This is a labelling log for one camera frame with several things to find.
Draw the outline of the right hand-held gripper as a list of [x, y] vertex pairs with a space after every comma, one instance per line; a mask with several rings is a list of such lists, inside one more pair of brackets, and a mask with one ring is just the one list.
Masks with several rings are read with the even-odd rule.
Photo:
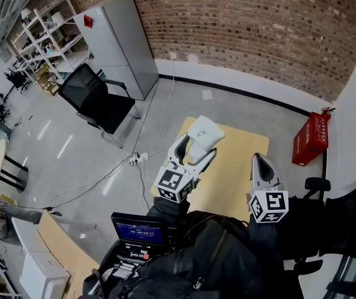
[[265, 155], [255, 153], [251, 181], [248, 207], [255, 221], [258, 224], [279, 222], [289, 211], [289, 197], [277, 166]]

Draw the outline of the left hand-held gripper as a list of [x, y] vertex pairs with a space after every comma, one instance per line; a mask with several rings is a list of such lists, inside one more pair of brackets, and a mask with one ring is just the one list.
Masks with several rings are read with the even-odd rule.
[[213, 148], [197, 162], [183, 165], [189, 141], [187, 134], [176, 139], [168, 149], [166, 165], [161, 166], [154, 182], [159, 197], [174, 203], [182, 203], [188, 197], [196, 188], [200, 174], [217, 155], [217, 149]]

